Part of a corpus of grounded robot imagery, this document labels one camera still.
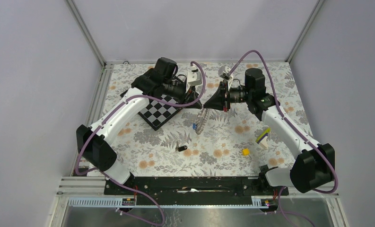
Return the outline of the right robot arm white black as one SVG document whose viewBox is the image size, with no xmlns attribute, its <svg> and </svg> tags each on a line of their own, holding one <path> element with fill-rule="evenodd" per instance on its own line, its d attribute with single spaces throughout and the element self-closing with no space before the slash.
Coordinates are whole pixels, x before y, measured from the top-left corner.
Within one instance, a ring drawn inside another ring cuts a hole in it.
<svg viewBox="0 0 375 227">
<path fill-rule="evenodd" d="M 245 71 L 244 84 L 232 87 L 233 75 L 222 66 L 222 78 L 215 94 L 204 104 L 206 109 L 227 112 L 234 103 L 246 103 L 250 113 L 275 132 L 288 147 L 295 162 L 291 168 L 273 167 L 259 173 L 258 189 L 269 195 L 277 186 L 295 187 L 306 193 L 329 182 L 336 181 L 335 150 L 330 144 L 321 144 L 300 129 L 285 113 L 275 96 L 267 93 L 265 76 L 261 69 Z"/>
</svg>

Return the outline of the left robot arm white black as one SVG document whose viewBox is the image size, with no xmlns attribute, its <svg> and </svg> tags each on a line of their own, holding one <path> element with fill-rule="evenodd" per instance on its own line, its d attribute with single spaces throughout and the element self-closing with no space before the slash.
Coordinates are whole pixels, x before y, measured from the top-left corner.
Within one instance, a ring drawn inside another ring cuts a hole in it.
<svg viewBox="0 0 375 227">
<path fill-rule="evenodd" d="M 80 125 L 76 130 L 79 162 L 86 159 L 107 178 L 115 183 L 121 194 L 133 190 L 131 172 L 118 161 L 111 144 L 116 134 L 151 100 L 165 105 L 180 108 L 198 108 L 204 90 L 192 101 L 188 98 L 194 94 L 193 87 L 206 86 L 206 74 L 202 66 L 191 61 L 185 82 L 174 84 L 173 78 L 178 70 L 175 61 L 161 57 L 155 66 L 135 78 L 131 87 L 122 99 L 103 117 L 90 126 Z"/>
</svg>

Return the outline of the floral table mat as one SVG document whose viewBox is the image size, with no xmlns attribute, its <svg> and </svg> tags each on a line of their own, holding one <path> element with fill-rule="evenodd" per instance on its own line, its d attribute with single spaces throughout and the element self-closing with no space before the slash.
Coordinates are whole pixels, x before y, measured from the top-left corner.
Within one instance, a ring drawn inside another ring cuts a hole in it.
<svg viewBox="0 0 375 227">
<path fill-rule="evenodd" d="M 207 74 L 205 103 L 220 82 L 218 69 L 233 63 L 200 63 Z M 301 98 L 287 62 L 266 63 L 284 111 L 309 136 L 313 136 Z M 105 98 L 103 114 L 121 99 L 135 78 L 154 64 L 117 64 L 113 67 Z M 268 149 L 262 149 L 256 139 L 267 126 L 252 115 L 245 103 L 231 105 L 228 112 L 210 110 L 204 130 L 197 135 L 195 123 L 198 109 L 182 109 L 171 120 L 153 130 L 139 115 L 135 115 L 117 134 L 112 148 L 117 159 L 135 176 L 255 176 L 259 167 L 292 167 L 293 155 L 278 135 L 271 131 Z M 177 152 L 176 143 L 186 145 Z M 250 154 L 242 155 L 243 149 Z"/>
</svg>

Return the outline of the black white chessboard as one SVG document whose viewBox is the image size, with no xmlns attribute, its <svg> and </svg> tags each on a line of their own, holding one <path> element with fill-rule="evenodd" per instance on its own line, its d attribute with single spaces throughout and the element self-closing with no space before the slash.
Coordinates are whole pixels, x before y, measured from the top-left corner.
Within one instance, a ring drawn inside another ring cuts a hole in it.
<svg viewBox="0 0 375 227">
<path fill-rule="evenodd" d="M 154 130 L 158 130 L 179 111 L 179 107 L 172 104 L 181 104 L 186 99 L 186 84 L 174 76 L 172 72 L 162 73 L 155 69 L 149 69 L 143 75 L 137 77 L 131 85 L 137 88 L 139 95 L 158 98 L 166 104 L 150 99 L 148 104 L 138 112 Z"/>
</svg>

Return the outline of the yellow cube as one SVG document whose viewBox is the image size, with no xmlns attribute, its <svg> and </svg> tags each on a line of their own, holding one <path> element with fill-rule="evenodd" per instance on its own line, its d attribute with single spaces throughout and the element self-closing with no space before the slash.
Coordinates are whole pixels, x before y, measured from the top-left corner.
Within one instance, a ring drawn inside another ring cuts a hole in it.
<svg viewBox="0 0 375 227">
<path fill-rule="evenodd" d="M 249 149 L 245 148 L 245 149 L 242 150 L 242 155 L 243 156 L 247 156 L 249 154 L 250 154 L 250 150 Z"/>
</svg>

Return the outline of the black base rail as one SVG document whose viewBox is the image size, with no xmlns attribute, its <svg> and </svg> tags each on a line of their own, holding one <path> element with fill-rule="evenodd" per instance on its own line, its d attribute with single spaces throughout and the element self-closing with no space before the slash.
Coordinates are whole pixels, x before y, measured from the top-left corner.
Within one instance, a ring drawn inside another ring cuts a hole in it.
<svg viewBox="0 0 375 227">
<path fill-rule="evenodd" d="M 148 194 L 156 201 L 159 197 L 179 197 L 203 195 L 204 197 L 220 196 L 253 196 L 265 200 L 272 205 L 278 194 L 289 194 L 287 189 L 280 186 L 271 187 L 262 177 L 143 177 L 132 176 L 122 188 L 111 180 L 106 180 L 104 195 L 114 196 L 144 196 Z"/>
</svg>

